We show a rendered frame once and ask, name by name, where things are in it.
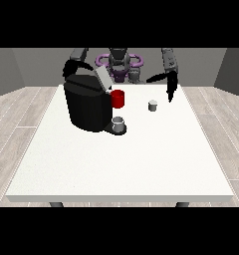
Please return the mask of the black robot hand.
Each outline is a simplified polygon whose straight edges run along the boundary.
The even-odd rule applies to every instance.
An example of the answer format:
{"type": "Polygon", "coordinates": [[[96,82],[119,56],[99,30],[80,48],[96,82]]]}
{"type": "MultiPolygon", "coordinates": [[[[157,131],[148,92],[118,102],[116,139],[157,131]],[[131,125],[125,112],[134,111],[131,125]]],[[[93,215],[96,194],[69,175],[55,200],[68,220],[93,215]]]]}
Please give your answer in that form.
{"type": "Polygon", "coordinates": [[[148,78],[146,81],[148,83],[158,82],[167,79],[167,95],[168,101],[171,102],[173,99],[173,94],[177,90],[178,77],[176,71],[169,71],[168,73],[162,73],[148,78]]]}
{"type": "Polygon", "coordinates": [[[65,63],[65,67],[63,69],[63,77],[66,79],[68,76],[74,74],[78,68],[83,68],[92,71],[94,68],[83,61],[76,61],[76,60],[68,60],[65,63]]]}

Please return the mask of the pale grey machine lid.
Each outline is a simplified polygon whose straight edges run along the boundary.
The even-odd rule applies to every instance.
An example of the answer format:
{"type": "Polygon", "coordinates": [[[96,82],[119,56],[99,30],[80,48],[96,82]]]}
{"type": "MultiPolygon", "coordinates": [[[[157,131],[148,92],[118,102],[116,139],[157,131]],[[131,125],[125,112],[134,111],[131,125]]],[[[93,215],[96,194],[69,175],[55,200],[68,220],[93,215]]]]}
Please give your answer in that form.
{"type": "Polygon", "coordinates": [[[100,66],[95,69],[95,74],[98,77],[101,86],[105,91],[107,91],[113,84],[113,80],[111,79],[107,69],[105,66],[100,66]]]}

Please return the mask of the black coffee machine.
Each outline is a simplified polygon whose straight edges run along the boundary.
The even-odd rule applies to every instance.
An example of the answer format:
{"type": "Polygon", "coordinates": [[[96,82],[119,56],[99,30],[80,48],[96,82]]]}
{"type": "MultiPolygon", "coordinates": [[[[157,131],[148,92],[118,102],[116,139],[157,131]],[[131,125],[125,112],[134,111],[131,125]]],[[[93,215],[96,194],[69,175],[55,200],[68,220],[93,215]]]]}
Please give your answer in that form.
{"type": "Polygon", "coordinates": [[[64,83],[64,91],[74,126],[92,132],[107,131],[114,135],[126,133],[125,124],[123,131],[113,131],[111,92],[103,90],[96,76],[72,74],[64,83]]]}

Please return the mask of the red pod holder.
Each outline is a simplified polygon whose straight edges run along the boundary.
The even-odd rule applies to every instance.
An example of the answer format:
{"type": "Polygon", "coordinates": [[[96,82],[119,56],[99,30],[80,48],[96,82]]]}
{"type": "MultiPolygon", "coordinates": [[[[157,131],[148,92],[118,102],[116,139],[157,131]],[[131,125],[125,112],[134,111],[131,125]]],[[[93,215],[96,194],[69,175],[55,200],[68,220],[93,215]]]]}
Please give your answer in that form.
{"type": "Polygon", "coordinates": [[[113,90],[111,92],[112,97],[112,107],[115,109],[120,109],[124,106],[124,91],[113,90]]]}

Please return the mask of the small grey cup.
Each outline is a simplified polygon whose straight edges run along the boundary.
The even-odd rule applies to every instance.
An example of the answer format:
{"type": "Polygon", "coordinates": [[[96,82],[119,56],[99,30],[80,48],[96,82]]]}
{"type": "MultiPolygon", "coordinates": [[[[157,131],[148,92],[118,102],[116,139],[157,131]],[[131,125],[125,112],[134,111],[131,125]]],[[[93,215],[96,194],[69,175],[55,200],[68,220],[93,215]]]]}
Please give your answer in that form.
{"type": "Polygon", "coordinates": [[[121,132],[124,129],[124,120],[122,117],[114,117],[112,119],[113,131],[121,132]]]}

